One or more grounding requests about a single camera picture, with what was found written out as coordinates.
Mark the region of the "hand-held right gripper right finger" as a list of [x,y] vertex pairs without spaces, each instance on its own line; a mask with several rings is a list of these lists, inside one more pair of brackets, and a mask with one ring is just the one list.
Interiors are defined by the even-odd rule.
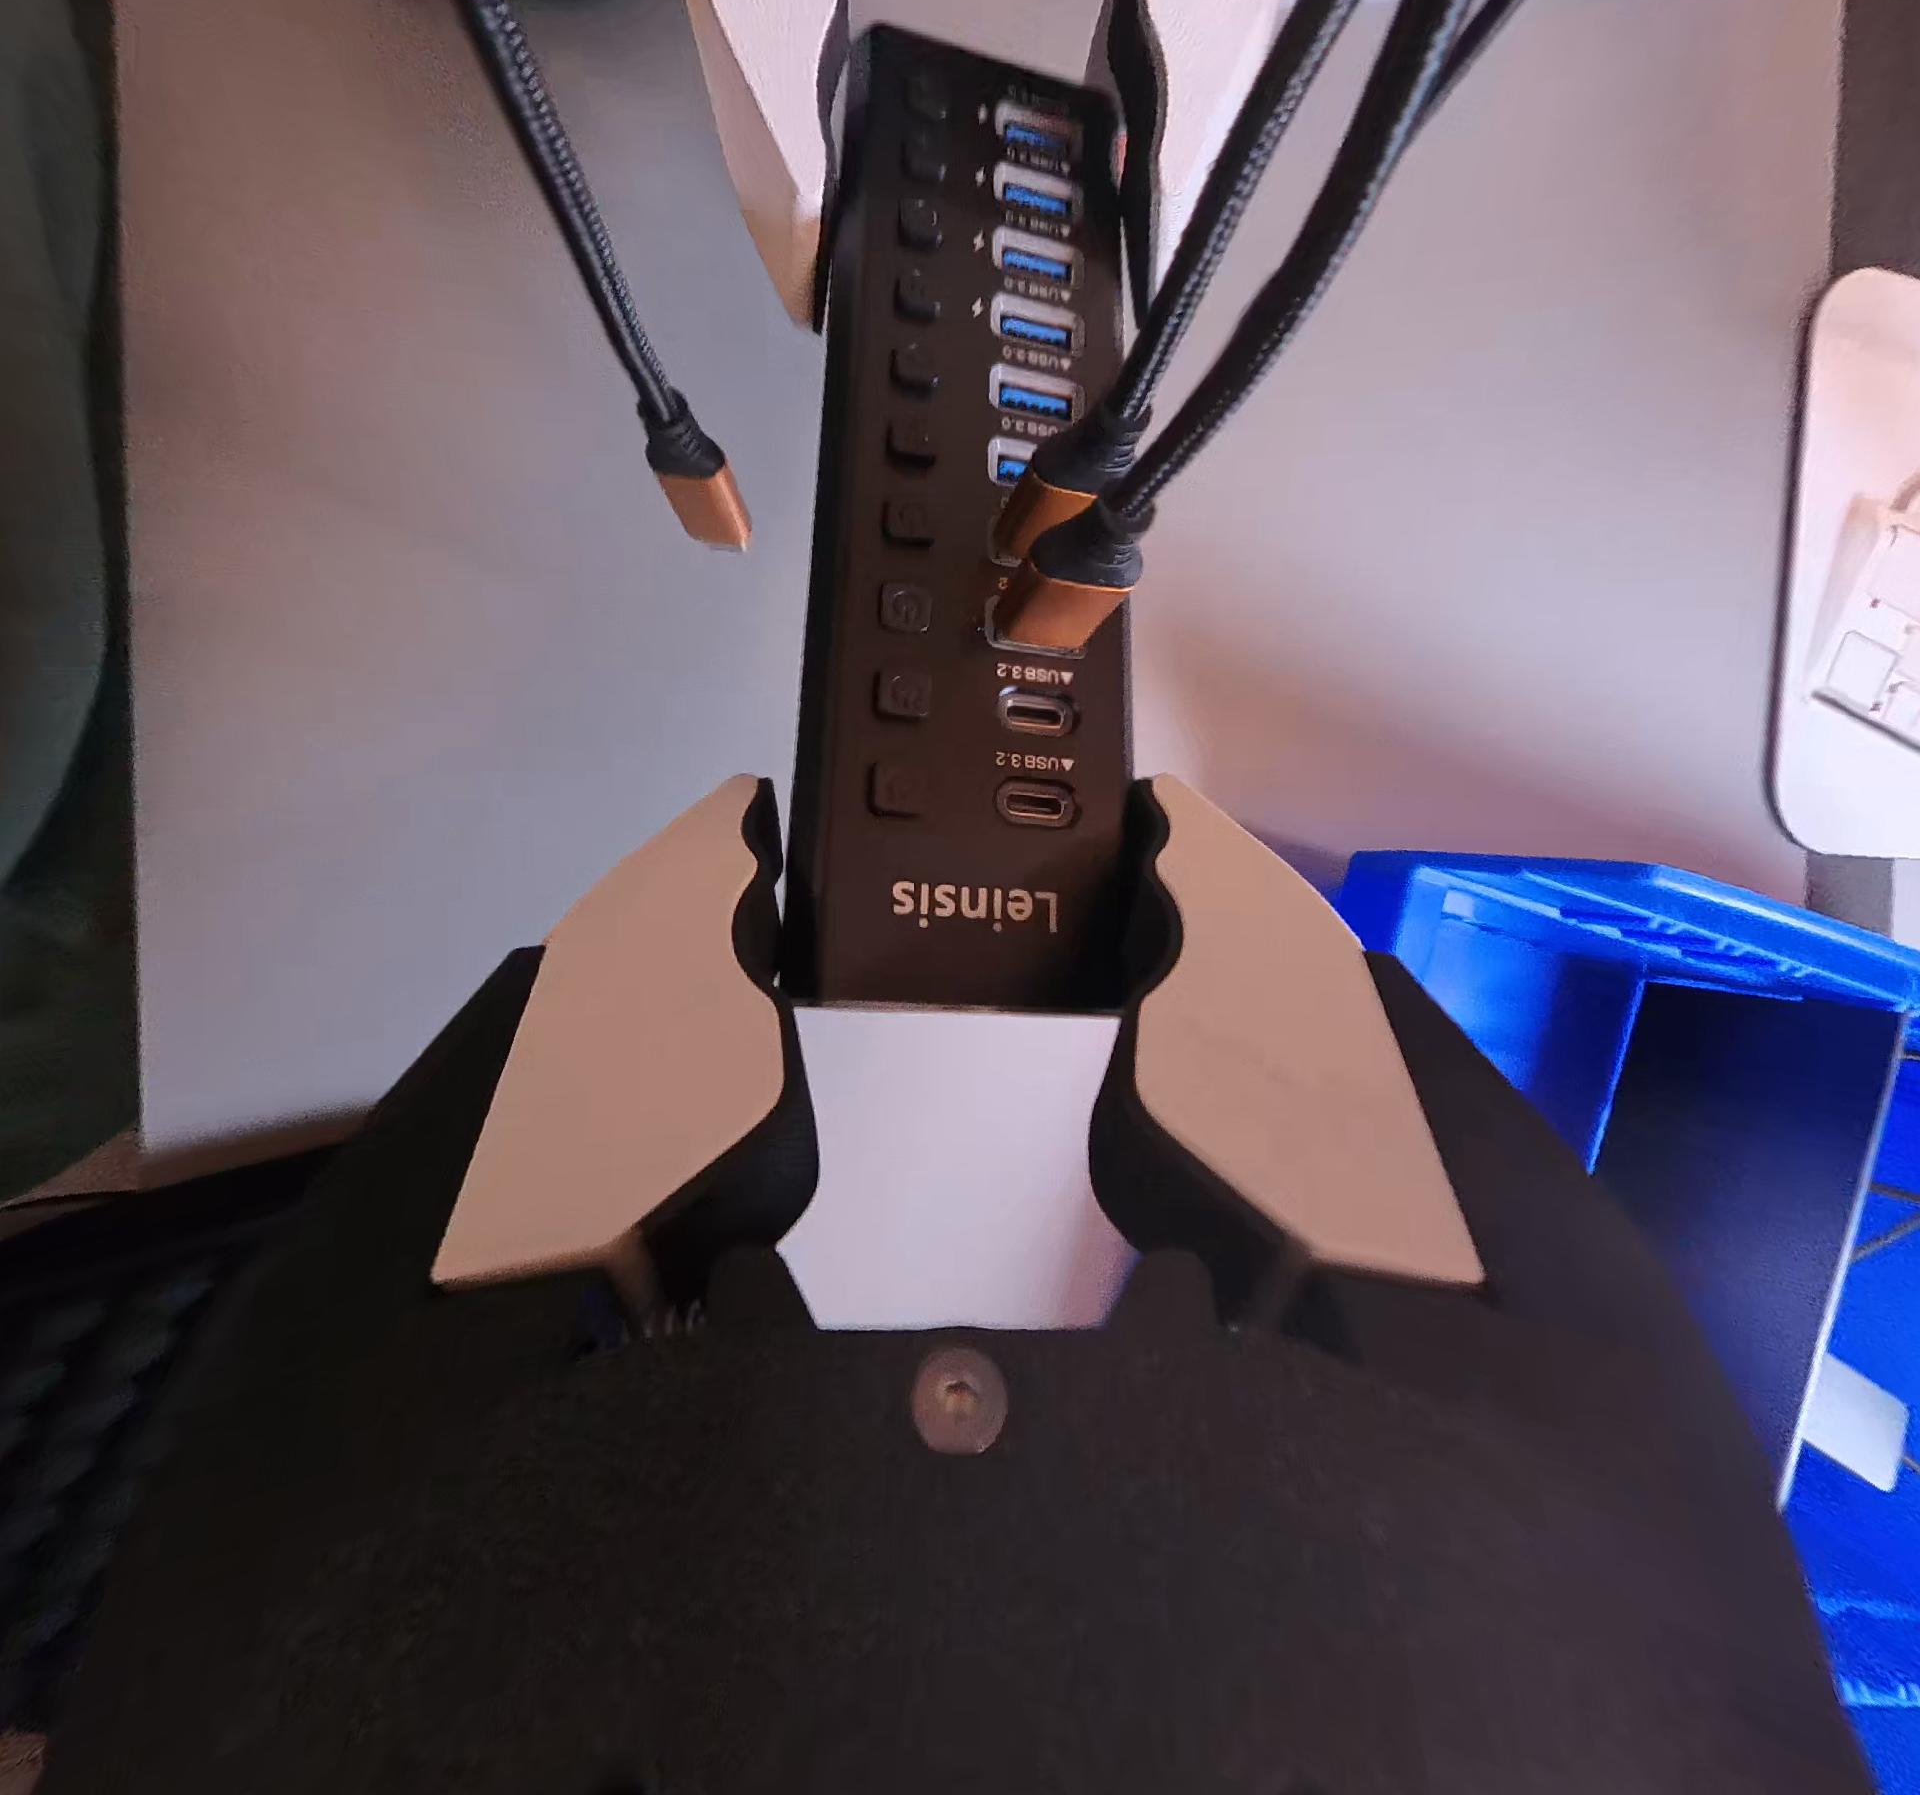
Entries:
[[1486,1270],[1372,961],[1273,847],[1173,775],[1127,799],[1125,998],[1088,1174],[1229,1329],[1329,1279],[1476,1294]]

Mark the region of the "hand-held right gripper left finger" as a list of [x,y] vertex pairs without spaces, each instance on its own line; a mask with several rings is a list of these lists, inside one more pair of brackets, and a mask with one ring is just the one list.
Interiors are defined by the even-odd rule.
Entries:
[[596,1273],[639,1318],[685,1312],[800,1220],[821,1156],[779,873],[773,784],[734,775],[550,928],[434,1285]]

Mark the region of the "blue plastic bin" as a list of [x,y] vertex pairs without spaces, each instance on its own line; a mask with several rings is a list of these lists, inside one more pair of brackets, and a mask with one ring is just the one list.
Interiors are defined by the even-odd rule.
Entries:
[[1915,948],[1696,873],[1573,857],[1361,851],[1336,907],[1361,943],[1426,987],[1591,1174],[1652,983],[1907,1017],[1782,1514],[1875,1781],[1915,1790]]

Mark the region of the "large black USB hub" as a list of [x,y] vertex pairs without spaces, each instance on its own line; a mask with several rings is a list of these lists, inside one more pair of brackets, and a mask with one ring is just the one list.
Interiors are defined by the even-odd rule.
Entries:
[[1128,634],[1004,638],[993,533],[1120,366],[1111,102],[876,24],[846,118],[784,979],[822,1006],[1109,1011]]

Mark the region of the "black divider of blue bin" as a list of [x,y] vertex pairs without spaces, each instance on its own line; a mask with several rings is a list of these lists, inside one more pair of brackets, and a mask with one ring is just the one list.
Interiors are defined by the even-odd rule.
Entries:
[[1907,1038],[1900,1011],[1646,987],[1599,1181],[1676,1281],[1792,1495]]

